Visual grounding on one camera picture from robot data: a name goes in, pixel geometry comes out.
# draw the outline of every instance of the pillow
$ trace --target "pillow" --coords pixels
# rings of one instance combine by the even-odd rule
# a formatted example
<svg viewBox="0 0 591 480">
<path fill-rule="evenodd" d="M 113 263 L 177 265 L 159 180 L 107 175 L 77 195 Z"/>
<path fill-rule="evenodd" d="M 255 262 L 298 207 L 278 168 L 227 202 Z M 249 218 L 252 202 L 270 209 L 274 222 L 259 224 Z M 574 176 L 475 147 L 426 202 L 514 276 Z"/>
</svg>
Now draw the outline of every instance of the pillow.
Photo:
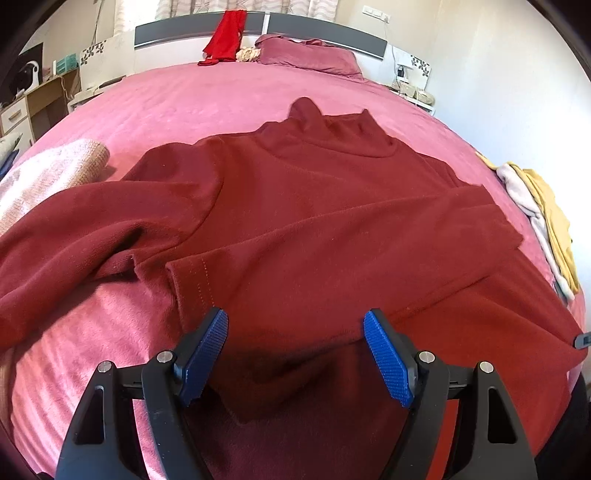
<svg viewBox="0 0 591 480">
<path fill-rule="evenodd" d="M 22 134 L 12 132 L 0 138 L 0 167 L 6 163 L 8 156 L 20 142 Z"/>
<path fill-rule="evenodd" d="M 12 164 L 14 163 L 14 159 L 17 157 L 19 151 L 20 151 L 19 149 L 12 150 L 8 154 L 6 162 L 4 162 L 4 165 L 2 165 L 2 167 L 0 167 L 0 180 L 2 180 L 6 176 L 8 171 L 12 168 Z"/>
<path fill-rule="evenodd" d="M 296 42 L 281 35 L 262 35 L 255 47 L 261 49 L 258 62 L 265 65 L 286 65 L 363 79 L 352 51 L 333 47 L 322 40 Z"/>
</svg>

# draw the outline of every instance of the fabric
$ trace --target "fabric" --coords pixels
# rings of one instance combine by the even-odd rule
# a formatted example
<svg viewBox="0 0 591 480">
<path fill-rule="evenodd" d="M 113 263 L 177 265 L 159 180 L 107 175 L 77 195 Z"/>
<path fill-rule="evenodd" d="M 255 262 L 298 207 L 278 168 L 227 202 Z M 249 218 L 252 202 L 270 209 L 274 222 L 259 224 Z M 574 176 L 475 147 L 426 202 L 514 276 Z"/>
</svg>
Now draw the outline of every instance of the fabric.
<svg viewBox="0 0 591 480">
<path fill-rule="evenodd" d="M 0 168 L 6 163 L 10 153 L 15 150 L 21 137 L 22 134 L 12 132 L 0 138 Z"/>
<path fill-rule="evenodd" d="M 475 157 L 474 148 L 437 119 L 365 80 L 258 63 L 220 63 L 211 69 L 185 64 L 150 70 L 124 79 L 68 115 L 27 150 L 17 165 L 48 148 L 93 138 L 111 152 L 102 178 L 119 180 L 151 148 L 169 142 L 194 144 L 211 135 L 253 131 L 265 121 L 282 121 L 299 96 L 312 98 L 328 115 L 367 108 L 391 137 L 420 154 L 444 161 L 461 180 L 483 185 L 524 237 L 520 251 L 548 285 L 554 282 L 529 219 L 494 172 Z M 223 109 L 219 107 L 220 98 L 224 98 Z M 532 286 L 526 281 L 520 288 Z M 133 278 L 90 282 L 76 288 L 59 307 L 39 319 L 45 326 L 43 333 L 18 347 L 11 422 L 19 449 L 37 471 L 55 468 L 74 408 L 97 364 L 105 359 L 120 367 L 142 363 L 163 345 L 163 339 L 168 338 L 166 331 L 157 322 L 148 321 L 157 307 L 150 292 Z M 584 325 L 582 291 L 569 310 Z M 478 333 L 478 326 L 473 333 Z M 569 375 L 571 387 L 580 367 L 573 370 L 576 372 Z M 529 405 L 531 398 L 523 402 Z M 148 469 L 152 478 L 162 478 L 141 405 L 135 414 L 144 432 L 142 449 L 152 466 Z M 532 416 L 529 422 L 537 421 Z M 292 427 L 295 432 L 305 429 L 297 422 Z M 271 440 L 280 446 L 284 441 L 280 436 Z"/>
<path fill-rule="evenodd" d="M 540 246 L 544 251 L 544 255 L 548 261 L 550 270 L 554 274 L 554 278 L 556 279 L 556 283 L 558 284 L 560 291 L 563 293 L 567 301 L 573 301 L 574 293 L 570 289 L 569 283 L 560 274 L 560 269 L 556 264 L 556 260 L 554 259 L 552 247 L 548 238 L 546 220 L 527 186 L 523 180 L 521 180 L 519 175 L 517 175 L 513 167 L 507 164 L 501 165 L 496 169 L 496 176 L 498 176 L 505 184 L 507 193 L 521 209 L 521 211 L 529 217 L 531 226 L 534 229 L 538 241 L 540 242 Z"/>
<path fill-rule="evenodd" d="M 101 1 L 99 8 L 102 7 L 102 3 L 104 3 L 104 1 L 105 0 Z M 133 30 L 138 25 L 143 25 L 155 20 L 167 18 L 158 17 L 159 1 L 160 0 L 115 0 L 113 35 L 119 35 L 123 32 Z"/>
<path fill-rule="evenodd" d="M 0 182 L 0 235 L 51 195 L 98 179 L 108 160 L 104 145 L 78 140 L 13 168 Z"/>
<path fill-rule="evenodd" d="M 573 452 L 579 452 L 589 425 L 589 400 L 583 375 L 579 375 L 567 407 L 560 422 L 544 448 L 535 458 L 538 480 L 573 478 Z"/>
<path fill-rule="evenodd" d="M 7 432 L 11 431 L 10 422 L 10 382 L 13 372 L 14 348 L 0 353 L 0 423 Z"/>
<path fill-rule="evenodd" d="M 238 50 L 238 53 L 236 53 L 236 61 L 255 61 L 260 54 L 260 48 L 241 48 L 240 50 Z"/>
<path fill-rule="evenodd" d="M 489 167 L 491 170 L 496 170 L 496 167 L 484 155 L 476 152 L 476 155 Z M 569 289 L 573 293 L 577 293 L 580 289 L 579 279 L 577 277 L 577 268 L 574 264 L 573 251 L 571 248 L 572 239 L 569 234 L 570 222 L 566 215 L 556 204 L 554 192 L 550 186 L 540 177 L 535 170 L 522 170 L 513 162 L 507 162 L 520 179 L 525 183 L 536 204 L 540 208 L 541 214 L 544 216 L 546 222 L 546 229 L 548 232 L 548 240 L 552 247 L 552 253 L 560 274 L 566 279 Z"/>
<path fill-rule="evenodd" d="M 242 31 L 246 23 L 246 10 L 224 12 L 212 39 L 203 49 L 207 58 L 198 65 L 215 65 L 221 61 L 236 61 L 236 52 L 240 49 Z"/>
<path fill-rule="evenodd" d="M 219 305 L 229 336 L 211 390 L 187 414 L 213 476 L 377 478 L 405 420 L 362 339 L 364 312 L 380 306 L 446 362 L 491 361 L 538 451 L 584 352 L 571 347 L 580 330 L 521 240 L 483 187 L 387 136 L 367 111 L 322 117 L 302 99 L 282 123 L 156 148 L 123 181 L 70 189 L 31 211 L 0 239 L 0 341 L 45 328 L 39 319 L 85 280 L 139 293 L 127 300 L 148 303 L 133 322 L 150 324 L 149 335 L 134 342 L 129 323 L 101 319 L 92 335 L 114 342 L 77 347 L 75 366 L 61 364 L 66 382 L 91 350 L 123 366 L 113 356 L 170 348 Z M 6 275 L 15 262 L 18 274 Z M 64 331 L 58 350 L 71 352 L 88 328 Z M 13 403 L 26 401 L 16 391 Z M 32 421 L 43 428 L 53 412 Z M 433 475 L 445 466 L 446 425 Z M 15 440 L 27 456 L 35 448 L 16 429 Z"/>
<path fill-rule="evenodd" d="M 12 164 L 14 163 L 14 160 L 16 159 L 19 153 L 20 150 L 16 149 L 8 154 L 6 162 L 4 162 L 4 165 L 0 167 L 0 180 L 2 180 L 8 174 L 8 171 L 12 168 Z"/>
<path fill-rule="evenodd" d="M 339 0 L 159 0 L 156 20 L 238 8 L 335 21 Z"/>
<path fill-rule="evenodd" d="M 169 142 L 192 144 L 211 135 L 255 130 L 265 121 L 284 119 L 291 103 L 300 96 L 312 98 L 329 115 L 367 108 L 389 135 L 419 153 L 443 160 L 461 180 L 484 185 L 524 236 L 521 251 L 548 283 L 554 283 L 529 219 L 507 195 L 496 175 L 475 158 L 474 148 L 387 88 L 367 80 L 258 63 L 222 63 L 206 72 L 197 69 L 195 64 L 176 65 L 124 79 L 108 93 L 68 115 L 27 150 L 17 164 L 48 148 L 93 138 L 111 152 L 102 179 L 119 180 L 150 148 Z M 173 84 L 178 90 L 170 90 Z M 222 97 L 226 105 L 220 110 Z M 107 299 L 103 299 L 93 305 L 102 309 L 106 303 Z M 95 313 L 109 314 L 104 310 Z M 584 327 L 584 309 L 577 308 L 573 314 Z"/>
<path fill-rule="evenodd" d="M 350 50 L 313 39 L 296 42 L 281 35 L 262 35 L 255 43 L 261 49 L 258 62 L 284 65 L 362 79 L 363 74 Z"/>
</svg>

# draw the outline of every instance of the drawer handle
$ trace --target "drawer handle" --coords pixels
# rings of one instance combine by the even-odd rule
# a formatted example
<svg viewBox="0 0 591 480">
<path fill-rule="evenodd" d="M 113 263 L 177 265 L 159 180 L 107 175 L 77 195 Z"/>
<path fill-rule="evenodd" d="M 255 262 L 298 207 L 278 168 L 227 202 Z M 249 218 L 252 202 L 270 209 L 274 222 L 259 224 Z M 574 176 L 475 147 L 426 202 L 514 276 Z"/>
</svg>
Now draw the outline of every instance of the drawer handle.
<svg viewBox="0 0 591 480">
<path fill-rule="evenodd" d="M 15 118 L 18 118 L 19 115 L 22 114 L 22 110 L 18 110 L 17 112 L 14 112 L 11 116 L 8 117 L 8 121 L 12 122 Z"/>
</svg>

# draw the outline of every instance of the red cloth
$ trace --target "red cloth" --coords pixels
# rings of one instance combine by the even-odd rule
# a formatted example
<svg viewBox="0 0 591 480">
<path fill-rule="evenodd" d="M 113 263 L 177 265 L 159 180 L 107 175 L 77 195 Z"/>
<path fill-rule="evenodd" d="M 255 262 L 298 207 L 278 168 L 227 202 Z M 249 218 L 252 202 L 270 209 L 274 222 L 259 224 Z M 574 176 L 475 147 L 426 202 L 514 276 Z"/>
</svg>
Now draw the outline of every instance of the red cloth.
<svg viewBox="0 0 591 480">
<path fill-rule="evenodd" d="M 367 480 L 405 420 L 362 338 L 380 307 L 446 362 L 491 361 L 537 452 L 585 353 L 520 242 L 483 187 L 367 111 L 322 116 L 300 99 L 284 122 L 163 145 L 123 181 L 27 214 L 0 238 L 0 351 L 82 281 L 134 275 L 162 331 L 153 354 L 211 305 L 229 314 L 211 389 L 187 414 L 216 479 Z M 433 479 L 452 423 L 453 409 Z"/>
<path fill-rule="evenodd" d="M 221 61 L 236 61 L 236 52 L 240 50 L 242 31 L 246 23 L 246 10 L 226 10 L 213 33 L 212 39 L 203 51 L 205 60 L 198 65 L 215 65 Z"/>
</svg>

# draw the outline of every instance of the folded towel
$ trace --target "folded towel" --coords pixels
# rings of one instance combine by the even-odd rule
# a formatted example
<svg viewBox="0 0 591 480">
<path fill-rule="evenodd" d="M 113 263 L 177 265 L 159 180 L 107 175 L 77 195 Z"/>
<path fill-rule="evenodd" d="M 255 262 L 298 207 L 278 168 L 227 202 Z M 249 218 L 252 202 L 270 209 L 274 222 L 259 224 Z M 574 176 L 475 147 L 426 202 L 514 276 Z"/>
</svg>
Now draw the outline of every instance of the folded towel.
<svg viewBox="0 0 591 480">
<path fill-rule="evenodd" d="M 82 139 L 10 170 L 0 181 L 0 235 L 54 193 L 95 181 L 108 160 L 103 144 Z"/>
</svg>

